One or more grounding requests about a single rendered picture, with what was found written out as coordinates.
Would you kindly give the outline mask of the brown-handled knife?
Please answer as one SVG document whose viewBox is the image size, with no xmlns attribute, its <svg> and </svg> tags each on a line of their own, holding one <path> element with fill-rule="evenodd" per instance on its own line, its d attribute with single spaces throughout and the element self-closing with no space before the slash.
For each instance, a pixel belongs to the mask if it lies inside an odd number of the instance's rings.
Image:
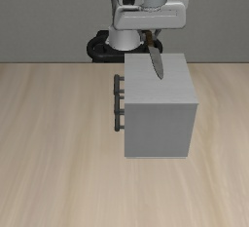
<svg viewBox="0 0 249 227">
<path fill-rule="evenodd" d="M 145 31 L 146 42 L 149 49 L 150 57 L 152 60 L 152 64 L 154 69 L 158 75 L 158 77 L 162 80 L 163 79 L 163 65 L 160 56 L 160 50 L 155 47 L 153 41 L 153 34 L 150 30 Z"/>
</svg>

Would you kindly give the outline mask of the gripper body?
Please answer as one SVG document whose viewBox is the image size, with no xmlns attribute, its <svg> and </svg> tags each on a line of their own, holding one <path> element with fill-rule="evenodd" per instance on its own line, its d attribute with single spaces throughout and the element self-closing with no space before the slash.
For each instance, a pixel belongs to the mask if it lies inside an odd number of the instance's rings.
<svg viewBox="0 0 249 227">
<path fill-rule="evenodd" d="M 186 25 L 189 0 L 167 0 L 158 9 L 144 10 L 141 6 L 119 6 L 114 13 L 117 30 L 177 29 Z"/>
</svg>

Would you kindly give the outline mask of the grey cabinet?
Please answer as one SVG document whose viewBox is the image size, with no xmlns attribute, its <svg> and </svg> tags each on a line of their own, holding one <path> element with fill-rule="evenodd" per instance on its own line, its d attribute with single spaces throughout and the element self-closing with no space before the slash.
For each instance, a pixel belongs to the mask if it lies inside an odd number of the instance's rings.
<svg viewBox="0 0 249 227">
<path fill-rule="evenodd" d="M 186 158 L 198 100 L 182 54 L 163 54 L 159 78 L 148 54 L 124 56 L 124 155 Z"/>
</svg>

